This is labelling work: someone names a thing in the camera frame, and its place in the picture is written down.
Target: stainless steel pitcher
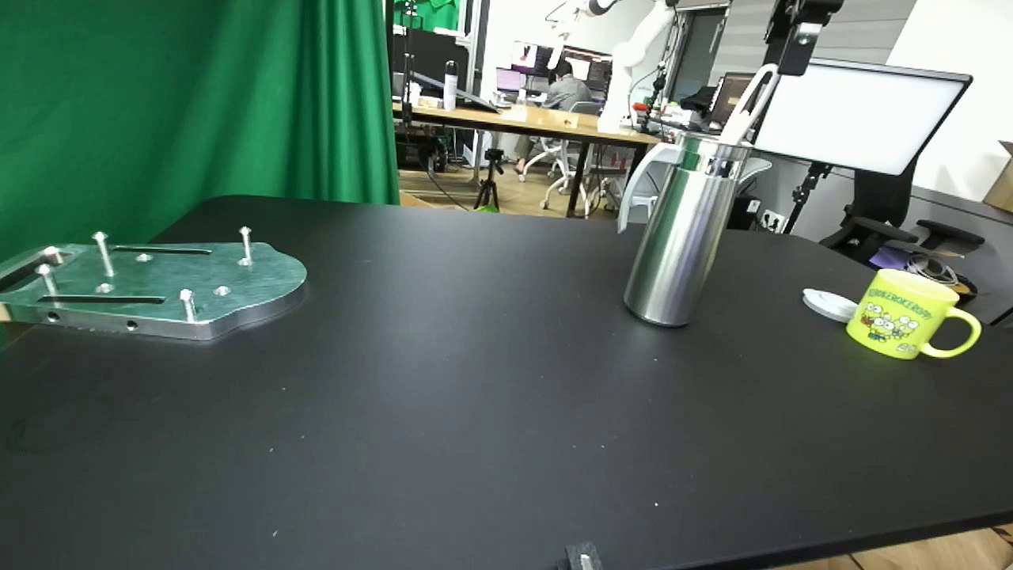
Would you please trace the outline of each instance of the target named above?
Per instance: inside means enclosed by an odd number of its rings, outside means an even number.
[[[709,135],[683,133],[676,144],[651,149],[630,176],[620,207],[620,232],[634,196],[644,194],[647,168],[654,163],[672,168],[652,205],[626,283],[624,301],[634,315],[661,327],[689,324],[752,151]]]

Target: white lid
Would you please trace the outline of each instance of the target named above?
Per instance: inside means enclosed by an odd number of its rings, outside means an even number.
[[[858,304],[841,296],[815,290],[803,290],[802,302],[805,307],[838,323],[850,323],[851,318],[858,311]]]

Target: tripod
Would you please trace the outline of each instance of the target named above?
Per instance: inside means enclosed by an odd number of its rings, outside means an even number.
[[[485,159],[489,161],[489,177],[482,180],[478,187],[478,199],[475,200],[475,210],[480,208],[488,209],[489,198],[492,198],[492,206],[495,211],[499,211],[499,194],[496,192],[495,173],[503,173],[502,166],[499,165],[503,159],[503,151],[498,148],[490,148],[485,151]]]

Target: metal pin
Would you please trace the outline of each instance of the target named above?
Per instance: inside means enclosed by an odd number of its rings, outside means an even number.
[[[253,264],[253,255],[250,254],[250,228],[243,226],[239,228],[239,233],[243,235],[243,250],[246,256],[239,259],[239,264]]]
[[[197,309],[193,308],[193,292],[183,290],[179,292],[179,301],[183,303],[183,311],[186,312],[186,322],[197,322]]]
[[[49,257],[51,261],[63,264],[63,255],[60,254],[60,249],[57,249],[53,245],[43,249],[43,254]]]
[[[50,293],[51,298],[57,297],[57,281],[53,279],[53,267],[49,263],[43,263],[35,267],[35,272],[43,276],[43,280],[46,282],[46,291]]]
[[[94,235],[91,236],[98,244],[98,253],[102,256],[102,264],[105,265],[105,276],[112,276],[116,272],[112,270],[112,259],[109,258],[109,250],[105,247],[105,238],[107,235],[101,231],[96,231]]]

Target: black table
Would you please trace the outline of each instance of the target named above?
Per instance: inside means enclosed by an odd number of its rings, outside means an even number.
[[[757,568],[1013,521],[1008,340],[892,360],[807,310],[872,273],[728,232],[695,323],[621,302],[612,224],[257,197],[308,298],[211,344],[0,353],[2,568]]]

